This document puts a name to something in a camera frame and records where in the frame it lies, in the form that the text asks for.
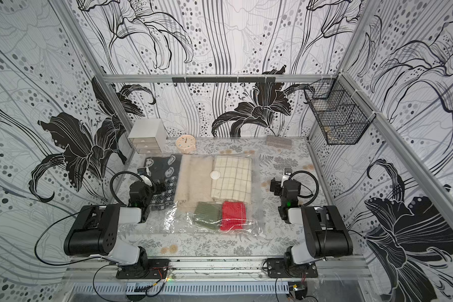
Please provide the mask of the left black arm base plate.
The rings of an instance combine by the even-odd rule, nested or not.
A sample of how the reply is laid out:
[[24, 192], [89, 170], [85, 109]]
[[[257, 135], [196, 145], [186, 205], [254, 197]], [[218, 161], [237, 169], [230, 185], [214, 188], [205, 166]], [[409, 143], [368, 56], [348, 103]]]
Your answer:
[[149, 259], [145, 264], [119, 266], [116, 278], [120, 280], [165, 279], [170, 267], [169, 259]]

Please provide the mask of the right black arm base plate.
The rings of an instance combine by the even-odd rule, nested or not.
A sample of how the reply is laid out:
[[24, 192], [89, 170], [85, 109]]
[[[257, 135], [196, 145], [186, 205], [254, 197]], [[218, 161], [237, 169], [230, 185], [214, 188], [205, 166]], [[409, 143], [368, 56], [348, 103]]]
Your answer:
[[262, 264], [262, 270], [270, 278], [318, 278], [317, 267], [313, 264], [287, 264], [283, 258], [267, 258]]

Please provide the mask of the red knitted cloth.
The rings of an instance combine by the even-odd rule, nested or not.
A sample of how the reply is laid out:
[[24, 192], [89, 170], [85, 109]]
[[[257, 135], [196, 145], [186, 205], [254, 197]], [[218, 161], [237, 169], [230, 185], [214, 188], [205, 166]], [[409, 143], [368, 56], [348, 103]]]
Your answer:
[[223, 232], [241, 230], [246, 223], [246, 209], [243, 202], [225, 201], [221, 208], [220, 230]]

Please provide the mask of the clear plastic vacuum bag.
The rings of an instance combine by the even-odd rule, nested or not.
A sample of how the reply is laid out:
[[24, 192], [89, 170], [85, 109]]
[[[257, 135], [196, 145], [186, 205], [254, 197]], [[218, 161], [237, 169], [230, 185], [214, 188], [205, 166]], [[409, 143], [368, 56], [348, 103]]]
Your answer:
[[150, 156], [137, 172], [159, 190], [150, 201], [147, 233], [262, 233], [256, 154]]

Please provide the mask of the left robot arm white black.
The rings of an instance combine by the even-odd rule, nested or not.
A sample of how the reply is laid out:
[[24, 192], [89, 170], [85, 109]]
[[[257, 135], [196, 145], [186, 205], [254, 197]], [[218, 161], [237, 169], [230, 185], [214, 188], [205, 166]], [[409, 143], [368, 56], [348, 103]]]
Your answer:
[[118, 229], [123, 225], [138, 225], [147, 221], [152, 197], [166, 190], [164, 181], [154, 181], [154, 184], [152, 187], [137, 181], [130, 185], [127, 206], [84, 206], [66, 236], [65, 254], [99, 257], [127, 268], [137, 266], [147, 270], [149, 265], [145, 249], [119, 239]]

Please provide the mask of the cream checked cloth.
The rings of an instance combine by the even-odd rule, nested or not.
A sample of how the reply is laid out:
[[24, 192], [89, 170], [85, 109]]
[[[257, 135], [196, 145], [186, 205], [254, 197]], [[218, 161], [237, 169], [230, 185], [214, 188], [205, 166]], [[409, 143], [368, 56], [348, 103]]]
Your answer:
[[212, 180], [211, 197], [215, 202], [237, 201], [246, 205], [252, 202], [252, 168], [249, 157], [217, 156], [213, 171], [221, 177]]

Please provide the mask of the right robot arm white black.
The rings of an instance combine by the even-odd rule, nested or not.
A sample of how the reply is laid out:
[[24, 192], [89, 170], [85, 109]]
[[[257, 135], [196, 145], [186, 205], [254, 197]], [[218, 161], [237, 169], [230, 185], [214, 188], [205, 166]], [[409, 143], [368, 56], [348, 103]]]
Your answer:
[[305, 206], [298, 203], [301, 183], [295, 179], [271, 180], [270, 192], [279, 196], [279, 216], [287, 224], [303, 227], [304, 241], [288, 247], [288, 267], [311, 264], [327, 257], [352, 255], [354, 245], [336, 206]]

